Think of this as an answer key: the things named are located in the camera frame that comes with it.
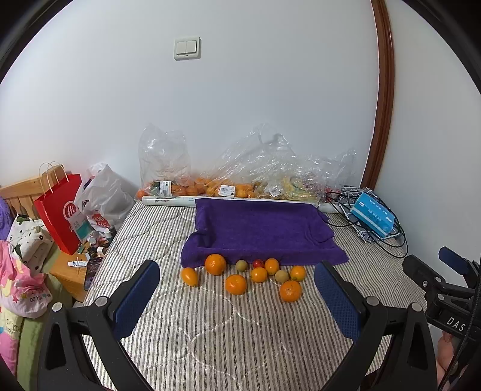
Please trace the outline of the person's right hand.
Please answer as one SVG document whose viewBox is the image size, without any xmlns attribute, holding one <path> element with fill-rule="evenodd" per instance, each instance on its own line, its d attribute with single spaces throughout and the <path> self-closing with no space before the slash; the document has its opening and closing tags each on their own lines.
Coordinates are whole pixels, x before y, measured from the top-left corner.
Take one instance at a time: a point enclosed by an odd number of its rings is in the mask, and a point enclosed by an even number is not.
<svg viewBox="0 0 481 391">
<path fill-rule="evenodd" d="M 438 353 L 436 354 L 437 382 L 440 383 L 449 364 L 454 357 L 455 348 L 452 344 L 453 336 L 442 331 L 442 337 L 438 340 Z"/>
</svg>

